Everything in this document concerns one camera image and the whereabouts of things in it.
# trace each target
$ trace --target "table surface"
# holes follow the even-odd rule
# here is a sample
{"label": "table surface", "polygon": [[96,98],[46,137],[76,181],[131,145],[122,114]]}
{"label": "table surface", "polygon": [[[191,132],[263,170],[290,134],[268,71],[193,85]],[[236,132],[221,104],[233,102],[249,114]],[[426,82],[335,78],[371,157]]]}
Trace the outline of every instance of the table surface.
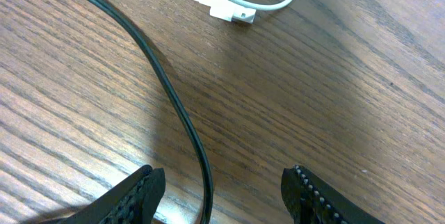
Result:
{"label": "table surface", "polygon": [[[153,41],[204,143],[214,223],[291,223],[301,164],[386,223],[445,223],[445,0],[295,0],[253,25],[109,0]],[[251,0],[275,3],[279,0]],[[85,0],[0,0],[0,223],[68,215],[148,163],[194,223],[192,145],[130,36]]]}

